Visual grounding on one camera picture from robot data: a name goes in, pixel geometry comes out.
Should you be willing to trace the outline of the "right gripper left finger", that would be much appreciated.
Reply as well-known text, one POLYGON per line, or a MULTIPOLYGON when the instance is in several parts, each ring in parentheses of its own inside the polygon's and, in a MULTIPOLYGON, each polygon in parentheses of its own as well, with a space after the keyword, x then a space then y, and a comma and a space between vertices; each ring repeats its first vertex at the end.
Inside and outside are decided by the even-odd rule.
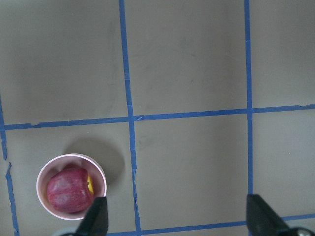
POLYGON ((108 233, 108 205, 106 197, 94 199, 84 219, 75 231, 75 236, 106 236, 108 233))

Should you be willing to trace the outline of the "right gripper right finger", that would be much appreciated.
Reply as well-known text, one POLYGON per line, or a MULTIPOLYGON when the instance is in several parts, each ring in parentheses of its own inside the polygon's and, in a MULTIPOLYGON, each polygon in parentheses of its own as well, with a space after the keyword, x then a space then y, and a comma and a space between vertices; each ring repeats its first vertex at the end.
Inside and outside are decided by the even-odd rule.
POLYGON ((258 194, 248 194, 246 226, 253 236, 313 236, 304 227, 290 227, 258 194))

